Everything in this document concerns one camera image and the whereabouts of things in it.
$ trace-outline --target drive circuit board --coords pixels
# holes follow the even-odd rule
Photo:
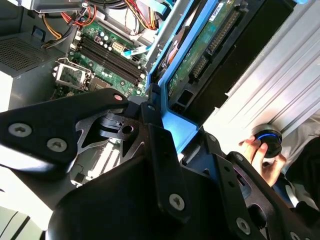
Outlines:
[[[228,0],[227,2],[221,1],[217,4],[212,16],[209,21],[204,26],[202,32],[199,37],[185,56],[183,62],[173,75],[172,79],[169,81],[167,89],[168,89],[168,98],[175,94],[177,90],[177,86],[184,81],[184,79],[190,74],[193,73],[195,77],[199,75],[199,72],[206,65],[207,61],[205,59],[201,59],[203,52],[208,48],[208,44],[210,43],[212,36],[217,34],[217,30],[223,24],[225,18],[230,14],[230,12],[234,9],[234,2],[236,0]],[[218,39],[220,33],[215,36],[211,45],[214,45],[215,39]]]

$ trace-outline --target silver screw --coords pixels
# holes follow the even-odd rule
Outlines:
[[[300,240],[300,237],[298,237],[298,235],[293,231],[290,232],[290,236],[292,240]]]
[[[67,149],[66,141],[62,140],[61,138],[51,138],[47,143],[46,146],[57,153],[61,153]]]
[[[27,137],[32,133],[32,129],[29,125],[20,122],[11,124],[8,131],[11,135],[19,138]]]
[[[251,233],[250,226],[244,219],[242,219],[241,217],[238,217],[236,219],[236,225],[244,234],[250,235]]]
[[[240,161],[243,161],[243,160],[244,160],[244,158],[243,158],[241,155],[239,155],[239,154],[236,154],[235,157],[236,157],[238,160],[240,160]]]
[[[180,195],[176,193],[172,193],[169,196],[169,202],[171,206],[177,209],[178,211],[182,211],[183,209],[185,209],[185,201]]]
[[[148,108],[151,109],[152,111],[155,111],[155,110],[156,110],[155,107],[152,106],[152,105],[148,105]]]
[[[209,135],[209,138],[212,140],[212,141],[217,141],[217,139],[214,137],[214,136],[212,136],[212,135]]]

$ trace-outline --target metal panel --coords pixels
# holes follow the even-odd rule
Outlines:
[[[63,53],[42,49],[41,44],[27,33],[0,38],[1,112],[47,101],[52,95],[52,69]]]
[[[17,7],[7,0],[0,0],[0,36],[17,34],[21,25],[23,7]]]
[[[78,10],[81,0],[8,0],[16,6],[22,6],[39,13],[54,13]]]
[[[320,2],[297,5],[204,124],[225,152],[257,125],[286,137],[320,109]]]

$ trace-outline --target orange wire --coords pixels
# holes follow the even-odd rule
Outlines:
[[[68,14],[66,14],[65,12],[61,12],[61,16],[63,17],[63,19],[67,23],[69,23],[72,20],[71,17]],[[97,7],[94,6],[94,14],[93,14],[92,19],[89,21],[89,19],[91,17],[91,10],[90,10],[90,8],[88,8],[88,19],[86,20],[86,22],[82,23],[82,22],[75,21],[73,25],[74,26],[82,26],[82,27],[88,26],[88,25],[93,23],[93,21],[95,20],[96,16],[97,16]]]
[[[154,29],[151,24],[147,21],[147,19],[145,18],[145,16],[142,14],[142,12],[140,11],[138,5],[132,1],[132,0],[129,0],[131,2],[131,4],[134,6],[134,8],[140,13],[141,17],[143,18],[144,22],[149,26],[150,29]]]

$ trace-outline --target blue plastic frame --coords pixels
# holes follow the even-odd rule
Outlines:
[[[183,16],[181,17],[180,21],[176,25],[169,41],[164,46],[161,55],[157,59],[155,65],[151,69],[150,73],[147,76],[147,86],[151,83],[151,75],[154,73],[155,69],[157,69],[161,59],[163,58],[165,52],[170,47],[170,43],[173,37],[176,35],[179,27],[183,24],[186,15],[192,6],[194,0],[191,0],[184,11]],[[161,114],[162,114],[162,122],[165,129],[169,130],[172,134],[175,149],[177,153],[181,153],[181,151],[186,147],[186,145],[191,141],[191,139],[196,135],[199,130],[199,126],[186,119],[185,117],[173,112],[169,108],[169,101],[168,101],[168,91],[167,85],[175,74],[177,68],[179,67],[182,60],[185,58],[186,54],[188,53],[190,47],[192,46],[193,42],[196,40],[197,36],[208,22],[215,6],[217,5],[218,0],[208,0],[203,7],[199,17],[193,24],[190,32],[188,33],[186,39],[184,40],[183,44],[181,45],[179,51],[177,52],[176,56],[174,57],[172,63],[164,73],[163,77],[160,79],[158,85],[161,88]]]

